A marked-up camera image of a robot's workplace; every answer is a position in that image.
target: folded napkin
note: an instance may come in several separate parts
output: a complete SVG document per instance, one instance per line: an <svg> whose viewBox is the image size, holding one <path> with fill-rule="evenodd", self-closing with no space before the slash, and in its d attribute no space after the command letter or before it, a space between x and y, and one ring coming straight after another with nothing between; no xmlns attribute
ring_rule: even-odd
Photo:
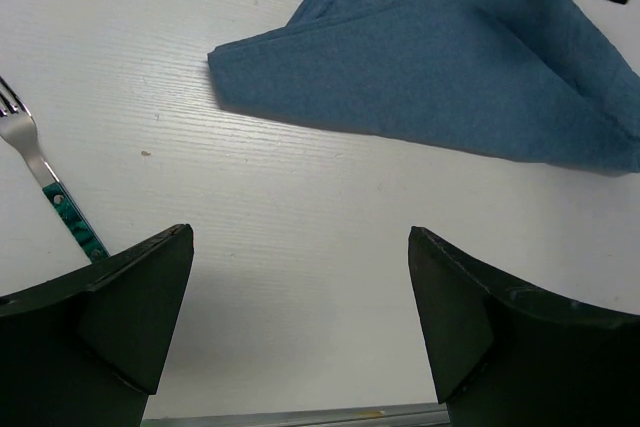
<svg viewBox="0 0 640 427"><path fill-rule="evenodd" d="M640 171L640 79L572 0L304 0L209 65L250 115Z"/></svg>

